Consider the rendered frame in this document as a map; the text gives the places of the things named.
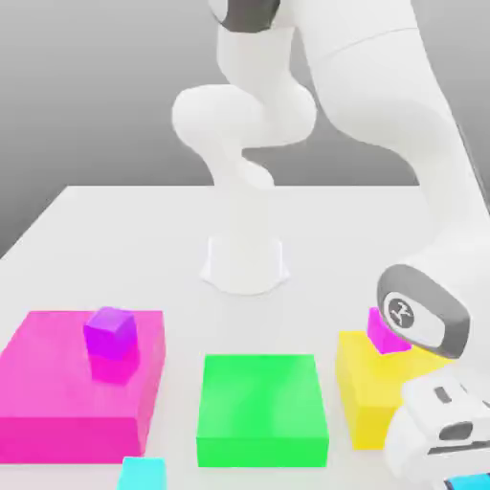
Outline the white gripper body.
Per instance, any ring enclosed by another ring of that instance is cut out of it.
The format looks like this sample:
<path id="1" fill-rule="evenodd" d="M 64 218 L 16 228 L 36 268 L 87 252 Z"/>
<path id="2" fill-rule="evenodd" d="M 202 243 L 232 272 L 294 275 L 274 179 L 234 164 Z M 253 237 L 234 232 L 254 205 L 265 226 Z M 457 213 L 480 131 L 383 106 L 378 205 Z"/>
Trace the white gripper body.
<path id="1" fill-rule="evenodd" d="M 384 459 L 397 479 L 443 487 L 446 480 L 490 473 L 490 439 L 448 445 L 432 442 L 401 407 L 390 422 Z"/>

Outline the large pink box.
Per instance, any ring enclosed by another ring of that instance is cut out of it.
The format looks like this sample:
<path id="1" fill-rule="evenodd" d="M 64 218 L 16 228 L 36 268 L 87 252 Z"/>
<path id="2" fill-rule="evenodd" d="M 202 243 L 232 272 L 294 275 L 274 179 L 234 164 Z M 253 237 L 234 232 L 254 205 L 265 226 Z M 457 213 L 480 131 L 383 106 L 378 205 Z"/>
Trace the large pink box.
<path id="1" fill-rule="evenodd" d="M 164 315 L 137 311 L 120 361 L 87 352 L 89 311 L 32 311 L 0 352 L 0 464 L 141 457 L 166 357 Z"/>

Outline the large yellow box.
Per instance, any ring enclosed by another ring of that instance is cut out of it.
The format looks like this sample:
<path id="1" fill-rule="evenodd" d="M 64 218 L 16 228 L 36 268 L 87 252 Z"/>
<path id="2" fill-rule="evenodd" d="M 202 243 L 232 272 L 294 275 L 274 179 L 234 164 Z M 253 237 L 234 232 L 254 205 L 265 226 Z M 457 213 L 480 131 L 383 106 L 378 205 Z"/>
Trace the large yellow box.
<path id="1" fill-rule="evenodd" d="M 381 450 L 405 382 L 450 362 L 419 347 L 381 354 L 364 331 L 342 331 L 336 379 L 355 450 Z"/>

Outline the large green box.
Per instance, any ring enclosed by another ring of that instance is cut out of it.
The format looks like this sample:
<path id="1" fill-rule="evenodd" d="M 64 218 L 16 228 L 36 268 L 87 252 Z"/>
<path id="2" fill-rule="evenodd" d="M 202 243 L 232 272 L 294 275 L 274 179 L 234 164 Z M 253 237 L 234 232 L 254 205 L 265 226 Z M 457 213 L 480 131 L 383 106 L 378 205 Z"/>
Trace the large green box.
<path id="1" fill-rule="evenodd" d="M 323 468 L 329 432 L 312 354 L 208 354 L 196 430 L 201 468 Z"/>

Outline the small magenta cube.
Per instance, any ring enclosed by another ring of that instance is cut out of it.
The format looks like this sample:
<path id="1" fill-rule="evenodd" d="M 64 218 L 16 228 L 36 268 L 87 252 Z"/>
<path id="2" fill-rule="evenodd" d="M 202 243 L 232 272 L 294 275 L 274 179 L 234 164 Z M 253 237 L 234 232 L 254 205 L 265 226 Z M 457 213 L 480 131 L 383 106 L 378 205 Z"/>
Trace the small magenta cube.
<path id="1" fill-rule="evenodd" d="M 412 346 L 396 336 L 385 324 L 377 307 L 371 307 L 368 312 L 367 336 L 377 351 L 382 354 L 392 354 L 408 351 Z"/>

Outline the small purple cube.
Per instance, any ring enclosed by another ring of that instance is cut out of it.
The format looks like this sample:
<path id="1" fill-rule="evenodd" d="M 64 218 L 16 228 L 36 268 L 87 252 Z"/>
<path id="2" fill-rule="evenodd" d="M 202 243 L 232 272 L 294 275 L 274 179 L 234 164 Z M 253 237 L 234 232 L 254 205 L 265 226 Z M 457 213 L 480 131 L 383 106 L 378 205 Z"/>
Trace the small purple cube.
<path id="1" fill-rule="evenodd" d="M 137 325 L 131 311 L 104 306 L 83 325 L 87 351 L 92 356 L 120 360 L 137 343 Z"/>

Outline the small blue cube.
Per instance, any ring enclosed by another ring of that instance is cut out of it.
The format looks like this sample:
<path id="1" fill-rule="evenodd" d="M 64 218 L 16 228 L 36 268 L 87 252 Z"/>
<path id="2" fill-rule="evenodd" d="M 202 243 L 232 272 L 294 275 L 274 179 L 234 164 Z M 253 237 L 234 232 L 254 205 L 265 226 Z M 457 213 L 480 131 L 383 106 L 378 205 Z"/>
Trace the small blue cube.
<path id="1" fill-rule="evenodd" d="M 490 473 L 453 477 L 444 483 L 446 490 L 490 490 Z"/>

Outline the small cyan cube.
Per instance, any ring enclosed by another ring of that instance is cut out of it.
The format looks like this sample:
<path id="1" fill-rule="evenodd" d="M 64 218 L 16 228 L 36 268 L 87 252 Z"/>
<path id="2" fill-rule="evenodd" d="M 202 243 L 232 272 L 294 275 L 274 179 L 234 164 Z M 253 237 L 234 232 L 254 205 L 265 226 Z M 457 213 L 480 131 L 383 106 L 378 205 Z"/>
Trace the small cyan cube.
<path id="1" fill-rule="evenodd" d="M 116 490 L 167 490 L 167 467 L 160 457 L 125 457 Z"/>

